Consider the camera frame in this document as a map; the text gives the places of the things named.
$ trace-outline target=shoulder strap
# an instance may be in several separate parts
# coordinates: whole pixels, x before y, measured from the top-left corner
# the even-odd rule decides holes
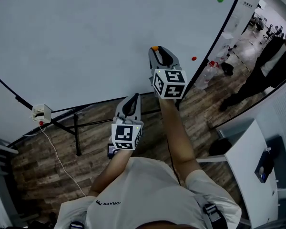
[[[227,222],[216,207],[215,204],[209,203],[203,196],[195,195],[199,207],[202,209],[202,216],[207,229],[228,229]]]

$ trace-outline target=black strap buckle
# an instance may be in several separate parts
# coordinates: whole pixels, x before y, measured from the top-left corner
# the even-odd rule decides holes
[[[205,214],[208,215],[211,223],[219,220],[222,218],[222,213],[217,209],[215,204],[206,204],[203,207],[203,211]]]

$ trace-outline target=man in black suit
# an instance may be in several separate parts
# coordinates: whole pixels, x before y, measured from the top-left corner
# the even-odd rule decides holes
[[[275,37],[257,58],[255,67],[246,83],[238,93],[225,99],[220,106],[225,111],[228,106],[240,103],[244,99],[264,91],[268,87],[276,88],[286,79],[286,36],[285,40]]]

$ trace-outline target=black cable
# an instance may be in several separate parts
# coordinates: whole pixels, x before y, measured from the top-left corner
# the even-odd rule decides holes
[[[180,184],[179,177],[178,177],[178,174],[177,174],[177,172],[175,171],[175,167],[174,167],[174,163],[173,163],[173,158],[172,158],[172,154],[171,154],[170,146],[168,145],[168,140],[166,140],[166,141],[167,141],[167,148],[168,148],[168,152],[170,153],[170,157],[171,157],[171,162],[172,162],[173,171],[174,171],[174,173],[175,173],[175,176],[176,176],[176,177],[177,177],[177,179],[178,179],[179,185],[181,185],[181,184]]]

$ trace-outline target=wire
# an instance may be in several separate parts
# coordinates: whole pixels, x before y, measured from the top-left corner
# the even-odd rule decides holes
[[[23,136],[34,136],[34,135],[38,135],[40,134],[41,132],[38,132],[38,133],[35,133],[35,134],[32,134],[32,135],[23,135]]]
[[[58,154],[57,154],[57,151],[56,151],[56,148],[55,146],[52,144],[51,140],[49,139],[48,135],[42,130],[42,128],[39,126],[40,130],[46,135],[46,137],[48,138],[49,142],[51,143],[52,147],[54,148],[54,151],[56,153],[56,157],[58,158],[58,161],[60,162],[64,172],[76,183],[76,185],[79,187],[79,189],[81,190],[81,192],[83,193],[83,195],[86,197],[86,195],[84,194],[84,192],[82,191],[80,185],[78,185],[78,183],[69,175],[69,173],[65,170],[65,167],[63,166],[61,160],[59,159],[58,157]]]
[[[175,176],[176,176],[176,177],[177,177],[177,179],[178,179],[178,183],[179,183],[179,185],[181,185],[181,184],[180,184],[179,177],[178,177],[178,174],[177,174],[177,172],[175,171],[175,168],[174,168],[173,158],[172,158],[172,155],[171,155],[170,146],[168,145],[168,140],[166,140],[166,141],[167,141],[167,148],[168,148],[168,152],[170,153],[170,157],[171,157],[171,162],[172,162],[173,171],[174,171],[174,173],[175,173]]]

